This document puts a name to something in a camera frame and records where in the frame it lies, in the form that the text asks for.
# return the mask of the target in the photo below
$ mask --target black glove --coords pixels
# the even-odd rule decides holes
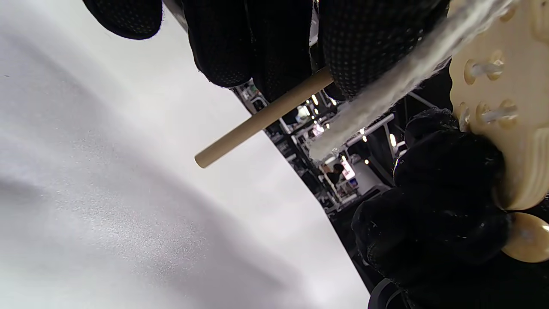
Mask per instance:
[[[545,308],[549,262],[523,263],[501,252],[512,222],[491,190],[503,156],[457,127],[448,111],[436,109],[409,122],[397,187],[355,213],[358,250],[412,308]],[[547,220],[548,209],[544,201],[528,212]]]
[[[96,19],[141,40],[160,29],[161,0],[84,0]],[[214,84],[250,78],[273,101],[327,65],[337,100],[352,98],[407,55],[446,16],[449,0],[182,0],[198,69]],[[313,7],[320,12],[311,52]]]

